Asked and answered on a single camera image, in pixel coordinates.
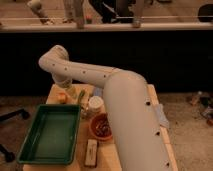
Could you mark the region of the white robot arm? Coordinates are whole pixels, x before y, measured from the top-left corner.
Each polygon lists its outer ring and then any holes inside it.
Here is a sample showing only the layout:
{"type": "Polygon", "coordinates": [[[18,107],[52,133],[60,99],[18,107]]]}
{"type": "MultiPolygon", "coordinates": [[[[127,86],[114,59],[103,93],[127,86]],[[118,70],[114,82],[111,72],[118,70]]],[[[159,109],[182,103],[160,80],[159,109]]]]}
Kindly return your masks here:
{"type": "Polygon", "coordinates": [[[173,171],[143,76],[115,67],[72,62],[61,45],[42,55],[38,64],[60,87],[77,80],[103,90],[122,171],[173,171]]]}

